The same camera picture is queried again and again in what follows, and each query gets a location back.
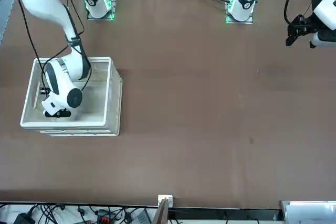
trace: plastic storage box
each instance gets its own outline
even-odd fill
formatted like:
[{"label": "plastic storage box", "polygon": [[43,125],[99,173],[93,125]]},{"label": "plastic storage box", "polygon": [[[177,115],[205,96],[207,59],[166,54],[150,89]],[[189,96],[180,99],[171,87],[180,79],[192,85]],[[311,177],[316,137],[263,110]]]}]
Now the plastic storage box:
[{"label": "plastic storage box", "polygon": [[[41,58],[42,63],[48,58]],[[109,57],[89,58],[91,78],[83,90],[82,104],[69,118],[47,118],[43,115],[39,94],[42,87],[41,69],[37,59],[31,69],[21,126],[51,136],[117,136],[121,113],[122,80]],[[75,82],[81,88],[86,79]]]}]

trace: brown table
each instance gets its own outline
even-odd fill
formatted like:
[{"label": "brown table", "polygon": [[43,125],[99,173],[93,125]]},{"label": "brown table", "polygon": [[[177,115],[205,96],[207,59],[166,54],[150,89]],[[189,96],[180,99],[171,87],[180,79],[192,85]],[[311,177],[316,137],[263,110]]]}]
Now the brown table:
[{"label": "brown table", "polygon": [[[259,0],[254,25],[226,25],[212,0],[118,0],[115,21],[85,20],[82,37],[123,78],[121,134],[53,138],[19,126],[34,53],[16,1],[0,46],[0,199],[335,199],[336,51],[309,49],[308,37],[286,48],[284,3]],[[290,19],[309,3],[291,0]],[[65,45],[58,26],[27,18],[40,56]]]}]

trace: white bracket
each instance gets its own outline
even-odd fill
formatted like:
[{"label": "white bracket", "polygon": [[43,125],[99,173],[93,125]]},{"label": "white bracket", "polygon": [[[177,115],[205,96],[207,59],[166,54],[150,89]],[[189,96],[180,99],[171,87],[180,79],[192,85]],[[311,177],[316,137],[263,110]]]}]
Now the white bracket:
[{"label": "white bracket", "polygon": [[157,203],[160,205],[161,200],[168,199],[169,205],[168,207],[173,207],[173,195],[158,195],[157,196]]}]

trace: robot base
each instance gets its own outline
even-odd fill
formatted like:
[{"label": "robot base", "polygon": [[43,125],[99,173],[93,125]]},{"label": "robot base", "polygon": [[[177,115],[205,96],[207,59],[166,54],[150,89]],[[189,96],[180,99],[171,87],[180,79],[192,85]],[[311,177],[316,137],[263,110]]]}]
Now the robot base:
[{"label": "robot base", "polygon": [[107,20],[113,21],[116,11],[117,0],[107,0],[106,5],[111,7],[111,10],[108,11],[103,17],[101,18],[94,18],[91,16],[89,12],[87,12],[87,19],[88,20]]},{"label": "robot base", "polygon": [[232,7],[232,4],[233,4],[234,0],[229,0],[229,1],[230,1],[230,3],[225,3],[225,23],[227,23],[227,24],[239,23],[239,24],[250,24],[250,25],[253,24],[252,14],[253,14],[253,8],[254,8],[254,5],[255,5],[255,2],[253,3],[251,16],[249,17],[249,19],[244,21],[244,22],[240,22],[240,21],[237,21],[234,18],[232,18],[232,16],[230,15],[228,10]]},{"label": "robot base", "polygon": [[[69,118],[47,118],[43,115],[39,94],[41,69],[34,60],[30,74],[21,126],[51,136],[117,136],[119,135],[122,79],[110,57],[89,58],[91,78],[83,90],[82,104]],[[75,82],[81,88],[86,79]]]}]

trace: equipment box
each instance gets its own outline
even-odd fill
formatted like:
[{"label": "equipment box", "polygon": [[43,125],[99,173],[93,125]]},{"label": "equipment box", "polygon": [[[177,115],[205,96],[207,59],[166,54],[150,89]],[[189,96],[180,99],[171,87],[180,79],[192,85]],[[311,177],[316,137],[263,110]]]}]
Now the equipment box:
[{"label": "equipment box", "polygon": [[[43,64],[48,58],[40,58]],[[83,90],[82,104],[68,118],[47,118],[43,115],[41,101],[44,94],[41,69],[37,59],[31,69],[21,126],[51,136],[117,136],[121,113],[122,79],[109,57],[89,58],[92,74]],[[82,88],[86,78],[74,82]]]}]

